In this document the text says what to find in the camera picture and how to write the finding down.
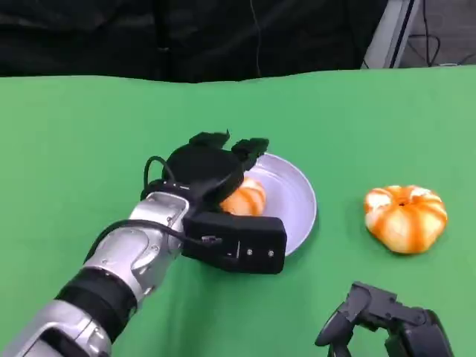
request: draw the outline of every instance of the green tablecloth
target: green tablecloth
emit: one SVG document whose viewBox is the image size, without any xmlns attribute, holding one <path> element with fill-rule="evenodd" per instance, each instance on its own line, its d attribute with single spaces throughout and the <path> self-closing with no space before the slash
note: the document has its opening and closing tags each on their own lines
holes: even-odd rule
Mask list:
<svg viewBox="0 0 476 357">
<path fill-rule="evenodd" d="M 277 276 L 180 257 L 115 356 L 325 356 L 313 346 L 354 280 L 436 310 L 456 356 L 474 350 L 476 68 L 343 71 L 176 85 L 97 77 L 1 79 L 0 347 L 76 274 L 97 234 L 138 201 L 149 155 L 200 131 L 264 136 L 318 197 L 319 223 Z M 365 193 L 436 190 L 449 224 L 418 257 L 366 232 Z M 355 356 L 386 356 L 360 329 Z"/>
</svg>

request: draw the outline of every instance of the small pumpkin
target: small pumpkin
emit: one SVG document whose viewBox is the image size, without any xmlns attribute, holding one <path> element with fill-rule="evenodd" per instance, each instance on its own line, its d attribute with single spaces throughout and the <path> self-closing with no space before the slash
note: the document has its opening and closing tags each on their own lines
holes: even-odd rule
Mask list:
<svg viewBox="0 0 476 357">
<path fill-rule="evenodd" d="M 374 188 L 364 200 L 365 225 L 391 251 L 427 251 L 445 229 L 445 205 L 434 192 L 418 186 Z"/>
<path fill-rule="evenodd" d="M 266 192 L 261 183 L 250 177 L 245 177 L 241 186 L 220 206 L 225 212 L 236 216 L 261 216 L 265 205 Z"/>
</svg>

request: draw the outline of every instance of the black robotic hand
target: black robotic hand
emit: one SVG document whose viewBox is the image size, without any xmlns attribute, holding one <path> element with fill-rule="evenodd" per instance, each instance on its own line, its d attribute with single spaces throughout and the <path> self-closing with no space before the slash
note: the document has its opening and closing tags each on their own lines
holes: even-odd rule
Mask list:
<svg viewBox="0 0 476 357">
<path fill-rule="evenodd" d="M 232 216 L 219 204 L 243 182 L 266 151 L 268 140 L 241 140 L 231 150 L 223 146 L 226 133 L 202 132 L 188 144 L 176 149 L 164 164 L 162 177 L 148 182 L 149 166 L 144 171 L 141 199 L 151 192 L 167 191 L 188 200 L 192 209 L 184 218 L 182 254 L 226 271 L 276 274 L 283 269 L 286 231 L 276 217 Z M 199 244 L 214 240 L 218 244 Z"/>
<path fill-rule="evenodd" d="M 433 311 L 403 306 L 395 294 L 363 283 L 352 285 L 347 299 L 326 322 L 315 344 L 329 345 L 328 357 L 350 357 L 347 345 L 357 325 L 370 331 L 386 329 L 389 357 L 454 357 Z"/>
</svg>

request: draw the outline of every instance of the white plate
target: white plate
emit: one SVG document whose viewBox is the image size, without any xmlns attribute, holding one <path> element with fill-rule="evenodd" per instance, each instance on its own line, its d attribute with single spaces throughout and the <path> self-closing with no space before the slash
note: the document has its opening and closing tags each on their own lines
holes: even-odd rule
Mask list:
<svg viewBox="0 0 476 357">
<path fill-rule="evenodd" d="M 306 240 L 318 212 L 314 190 L 305 175 L 293 164 L 279 156 L 266 153 L 245 173 L 265 188 L 264 216 L 283 221 L 288 242 L 286 256 Z"/>
</svg>

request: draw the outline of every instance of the black curtain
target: black curtain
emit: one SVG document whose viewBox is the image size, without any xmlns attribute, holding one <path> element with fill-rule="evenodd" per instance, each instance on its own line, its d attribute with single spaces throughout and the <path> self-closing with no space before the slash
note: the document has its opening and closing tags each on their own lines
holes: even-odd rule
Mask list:
<svg viewBox="0 0 476 357">
<path fill-rule="evenodd" d="M 194 83 L 360 68 L 387 4 L 251 1 L 0 0 L 0 75 Z"/>
</svg>

